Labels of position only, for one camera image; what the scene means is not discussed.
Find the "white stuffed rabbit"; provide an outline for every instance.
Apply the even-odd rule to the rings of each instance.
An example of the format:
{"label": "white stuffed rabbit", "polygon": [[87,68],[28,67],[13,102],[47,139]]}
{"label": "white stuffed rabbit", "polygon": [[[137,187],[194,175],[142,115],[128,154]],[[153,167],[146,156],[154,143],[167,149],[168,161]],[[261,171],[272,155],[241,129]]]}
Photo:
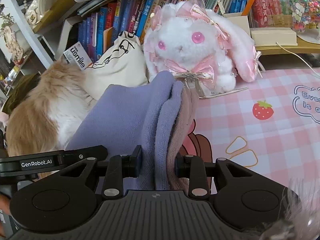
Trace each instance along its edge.
{"label": "white stuffed rabbit", "polygon": [[255,80],[254,41],[229,20],[204,9],[203,0],[157,6],[144,39],[149,81],[169,70],[200,97],[231,91],[237,72]]}

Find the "purple fabric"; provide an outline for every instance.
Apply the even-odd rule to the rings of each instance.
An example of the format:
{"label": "purple fabric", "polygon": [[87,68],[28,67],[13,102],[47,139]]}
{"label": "purple fabric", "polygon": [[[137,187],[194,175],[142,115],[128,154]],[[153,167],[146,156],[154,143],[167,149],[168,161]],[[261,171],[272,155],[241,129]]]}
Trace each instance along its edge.
{"label": "purple fabric", "polygon": [[67,150],[103,145],[108,158],[131,154],[142,145],[142,168],[137,179],[124,180],[124,189],[169,189],[166,154],[170,133],[181,104],[183,84],[167,71],[149,85],[106,89],[82,122]]}

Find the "gingham pattern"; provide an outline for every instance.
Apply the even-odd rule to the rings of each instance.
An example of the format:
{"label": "gingham pattern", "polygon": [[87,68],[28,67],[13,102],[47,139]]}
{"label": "gingham pattern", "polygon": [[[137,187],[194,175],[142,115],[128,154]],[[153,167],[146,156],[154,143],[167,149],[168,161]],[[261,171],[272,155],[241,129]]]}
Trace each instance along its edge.
{"label": "gingham pattern", "polygon": [[[286,186],[295,178],[304,178],[305,182],[318,180],[320,124],[294,111],[293,99],[303,99],[301,90],[294,94],[299,85],[317,89],[320,79],[310,69],[270,70],[263,74],[263,79],[240,84],[248,90],[202,99],[196,112],[195,133],[209,139],[214,160],[230,159],[226,148],[241,136],[248,142],[246,148],[257,155],[258,164],[250,168],[253,171]],[[320,91],[312,93],[320,97]],[[272,105],[274,114],[260,121],[253,116],[252,107],[264,100]],[[314,113],[320,120],[320,114]]]}

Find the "pink eye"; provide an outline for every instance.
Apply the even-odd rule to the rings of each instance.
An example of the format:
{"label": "pink eye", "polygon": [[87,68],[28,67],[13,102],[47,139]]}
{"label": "pink eye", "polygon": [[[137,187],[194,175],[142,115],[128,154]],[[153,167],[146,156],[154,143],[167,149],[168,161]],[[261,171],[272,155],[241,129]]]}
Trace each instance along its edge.
{"label": "pink eye", "polygon": [[193,33],[192,35],[192,41],[194,43],[202,43],[204,42],[204,36],[201,32],[196,32],[196,33]]}
{"label": "pink eye", "polygon": [[159,49],[161,49],[161,50],[165,50],[165,44],[164,44],[164,42],[163,42],[163,41],[159,41],[158,47],[159,47]]}

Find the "pink checkered tablecloth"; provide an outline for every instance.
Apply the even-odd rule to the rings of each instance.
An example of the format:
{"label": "pink checkered tablecloth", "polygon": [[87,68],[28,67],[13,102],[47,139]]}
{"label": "pink checkered tablecloth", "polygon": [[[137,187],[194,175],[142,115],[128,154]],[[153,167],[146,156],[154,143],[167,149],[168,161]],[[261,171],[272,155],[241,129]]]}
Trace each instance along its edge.
{"label": "pink checkered tablecloth", "polygon": [[199,102],[193,134],[209,140],[213,161],[231,159],[285,186],[319,181],[320,79],[310,69],[270,70],[240,85],[248,89]]}

